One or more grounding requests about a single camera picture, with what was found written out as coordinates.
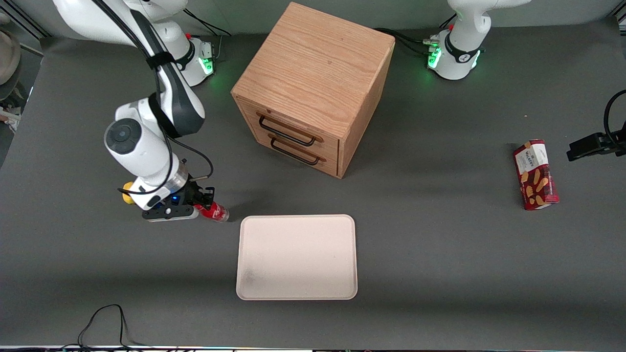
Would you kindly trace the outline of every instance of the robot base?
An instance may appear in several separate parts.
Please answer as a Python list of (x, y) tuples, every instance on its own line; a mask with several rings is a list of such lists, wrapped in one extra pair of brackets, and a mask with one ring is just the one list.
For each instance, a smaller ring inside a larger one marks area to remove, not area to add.
[(189, 39), (191, 45), (194, 46), (194, 57), (182, 70), (183, 77), (190, 86), (197, 86), (206, 77), (213, 74), (213, 48), (211, 43), (206, 43), (198, 38)]
[[(432, 35), (430, 39), (444, 43), (448, 33), (450, 33), (450, 31), (446, 29), (439, 34)], [(458, 63), (456, 62), (456, 58), (446, 49), (446, 46), (441, 44), (428, 56), (428, 68), (437, 72), (437, 75), (447, 80), (460, 80), (465, 78), (465, 76), (476, 67), (479, 55), (480, 51), (478, 51), (474, 57), (467, 55), (466, 62)]]

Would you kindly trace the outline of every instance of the metal handle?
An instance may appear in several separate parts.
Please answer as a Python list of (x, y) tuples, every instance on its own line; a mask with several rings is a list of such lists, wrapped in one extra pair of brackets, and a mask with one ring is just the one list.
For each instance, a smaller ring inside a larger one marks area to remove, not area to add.
[(295, 138), (295, 137), (292, 137), (290, 135), (284, 134), (281, 131), (278, 131), (278, 130), (272, 128), (272, 127), (264, 125), (263, 121), (265, 121), (265, 116), (263, 116), (261, 114), (259, 114), (259, 115), (261, 116), (259, 118), (259, 125), (261, 125), (261, 127), (264, 130), (268, 130), (270, 132), (276, 133), (277, 135), (281, 136), (282, 138), (288, 139), (288, 140), (290, 140), (291, 142), (294, 142), (294, 143), (298, 143), (299, 145), (302, 145), (303, 147), (310, 147), (315, 142), (315, 137), (311, 137), (311, 141), (310, 142), (305, 142), (303, 140), (299, 140), (298, 138)]
[(310, 161), (306, 160), (305, 158), (299, 157), (296, 154), (293, 154), (293, 153), (290, 153), (290, 152), (284, 150), (283, 148), (276, 147), (274, 145), (274, 142), (276, 142), (276, 138), (272, 138), (272, 141), (270, 142), (270, 145), (272, 146), (272, 148), (274, 150), (277, 150), (278, 152), (281, 152), (281, 153), (283, 153), (283, 154), (285, 154), (287, 156), (290, 156), (290, 157), (298, 160), (299, 162), (303, 162), (303, 163), (305, 163), (307, 165), (310, 165), (310, 166), (315, 166), (315, 165), (317, 165), (317, 163), (319, 163), (320, 157), (316, 157), (315, 161), (310, 162)]

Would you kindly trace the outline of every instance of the gray table surface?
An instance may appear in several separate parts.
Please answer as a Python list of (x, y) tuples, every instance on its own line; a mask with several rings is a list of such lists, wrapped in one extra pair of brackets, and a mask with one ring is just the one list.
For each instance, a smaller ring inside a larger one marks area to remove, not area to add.
[[(624, 88), (614, 21), (494, 29), (457, 82), (399, 45), (344, 180), (252, 138), (229, 91), (263, 39), (224, 39), (217, 74), (195, 88), (207, 121), (182, 138), (213, 158), (227, 224), (147, 223), (115, 191), (132, 176), (103, 132), (154, 89), (135, 49), (44, 43), (0, 172), (0, 344), (73, 342), (96, 308), (119, 303), (152, 345), (626, 350), (626, 159), (565, 155)], [(616, 103), (614, 128), (625, 112)], [(532, 138), (547, 142), (562, 200), (539, 212), (522, 209), (511, 156)], [(356, 298), (237, 297), (243, 217), (335, 213), (357, 225)], [(117, 324), (105, 311), (86, 342), (115, 344)]]

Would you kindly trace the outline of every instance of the biscuit box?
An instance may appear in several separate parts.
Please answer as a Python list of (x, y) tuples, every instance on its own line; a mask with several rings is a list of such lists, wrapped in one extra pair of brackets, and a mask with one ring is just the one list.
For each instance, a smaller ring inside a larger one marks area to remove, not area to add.
[(530, 140), (513, 152), (524, 209), (539, 210), (558, 203), (545, 142)]

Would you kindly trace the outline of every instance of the wooden drawer cabinet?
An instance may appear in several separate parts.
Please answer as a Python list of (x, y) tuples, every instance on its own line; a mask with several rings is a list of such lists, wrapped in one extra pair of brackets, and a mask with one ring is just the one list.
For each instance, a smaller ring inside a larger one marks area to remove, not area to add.
[(392, 36), (291, 3), (231, 94), (261, 145), (342, 178), (393, 48)]

